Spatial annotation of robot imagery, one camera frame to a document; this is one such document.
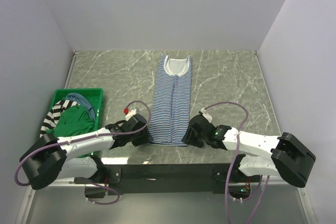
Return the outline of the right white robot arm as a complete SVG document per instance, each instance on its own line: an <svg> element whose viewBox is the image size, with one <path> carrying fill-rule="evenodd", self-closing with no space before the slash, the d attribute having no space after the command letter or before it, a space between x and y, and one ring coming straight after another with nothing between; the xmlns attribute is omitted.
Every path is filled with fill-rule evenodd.
<svg viewBox="0 0 336 224"><path fill-rule="evenodd" d="M230 175L241 182L251 176L280 177L288 184L304 188L316 161L316 156L293 134L265 136L239 131L228 126L214 126L212 117L201 113L193 117L184 141L202 148L205 144L226 151L239 150Z"/></svg>

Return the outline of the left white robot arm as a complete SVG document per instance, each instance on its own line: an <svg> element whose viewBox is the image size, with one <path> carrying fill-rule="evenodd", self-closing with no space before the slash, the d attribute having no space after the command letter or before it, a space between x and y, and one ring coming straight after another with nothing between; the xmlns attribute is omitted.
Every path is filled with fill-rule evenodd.
<svg viewBox="0 0 336 224"><path fill-rule="evenodd" d="M93 152L147 144L152 140L147 120L135 113L125 120L86 134L56 137L47 133L36 141L20 158L28 185L43 189L58 179L83 177L93 183L107 175L101 160Z"/></svg>

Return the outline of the green garment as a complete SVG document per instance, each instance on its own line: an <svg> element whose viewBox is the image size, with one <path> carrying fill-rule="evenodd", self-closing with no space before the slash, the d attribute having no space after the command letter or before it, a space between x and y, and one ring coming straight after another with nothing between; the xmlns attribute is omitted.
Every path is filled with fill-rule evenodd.
<svg viewBox="0 0 336 224"><path fill-rule="evenodd" d="M52 133L55 137L77 136L92 132L95 129L94 126L95 121L89 116L86 108L75 105L61 114Z"/></svg>

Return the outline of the blue white striped tank top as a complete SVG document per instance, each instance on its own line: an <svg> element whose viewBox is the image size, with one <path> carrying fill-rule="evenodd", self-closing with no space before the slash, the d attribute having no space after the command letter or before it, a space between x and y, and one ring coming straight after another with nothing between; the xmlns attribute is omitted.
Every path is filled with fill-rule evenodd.
<svg viewBox="0 0 336 224"><path fill-rule="evenodd" d="M150 144L185 147L191 111L192 58L162 55L157 67L149 133Z"/></svg>

